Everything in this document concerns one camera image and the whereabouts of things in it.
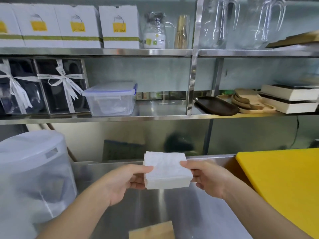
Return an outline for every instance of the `black tray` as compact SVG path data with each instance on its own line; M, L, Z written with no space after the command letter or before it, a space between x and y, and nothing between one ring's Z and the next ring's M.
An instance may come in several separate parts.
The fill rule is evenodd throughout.
M206 112L219 116L233 116L239 113L239 108L227 101L213 96L200 96L195 98L198 104Z

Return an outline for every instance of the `left hand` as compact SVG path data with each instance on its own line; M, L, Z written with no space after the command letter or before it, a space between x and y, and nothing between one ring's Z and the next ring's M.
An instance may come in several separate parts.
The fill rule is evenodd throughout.
M144 174L152 170L153 166L127 164L108 172L97 182L106 188L109 205L115 205L123 199L126 189L145 189Z

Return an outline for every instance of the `forearm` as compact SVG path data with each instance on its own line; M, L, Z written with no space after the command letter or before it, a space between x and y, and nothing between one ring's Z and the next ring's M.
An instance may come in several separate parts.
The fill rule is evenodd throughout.
M228 181L224 200L254 239L312 238L235 177Z
M106 193L101 184L94 183L55 218L37 239L88 239L109 205Z

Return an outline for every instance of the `white plastic bin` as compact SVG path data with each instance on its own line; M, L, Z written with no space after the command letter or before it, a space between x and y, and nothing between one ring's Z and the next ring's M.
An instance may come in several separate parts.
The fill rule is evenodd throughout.
M12 225L17 217L30 225L21 233L32 234L31 225L57 217L77 195L64 136L56 131L26 132L0 142L0 175L0 211L19 208L0 220L0 228L12 235L6 238L17 238L12 230L20 228Z
M117 81L86 89L83 96L89 103L92 116L121 116L132 114L137 84Z

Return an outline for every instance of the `metal shelf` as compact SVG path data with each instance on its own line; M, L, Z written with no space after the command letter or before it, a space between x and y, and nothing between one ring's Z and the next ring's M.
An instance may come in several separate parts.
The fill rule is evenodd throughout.
M192 49L0 48L0 55L191 56Z
M294 51L294 50L224 50L224 49L200 49L199 56L218 58L235 57L319 57L319 51Z
M218 116L207 114L198 106L193 106L192 114L185 115L186 101L137 101L134 111L129 116L93 117L91 114L62 115L21 115L4 116L0 125L7 124L38 124L38 123L75 123L75 122L114 122L114 121L154 121L154 120L189 120L189 119L225 119L247 117L289 116L281 112L261 114L241 114L234 116ZM302 113L296 115L319 115L319 113Z

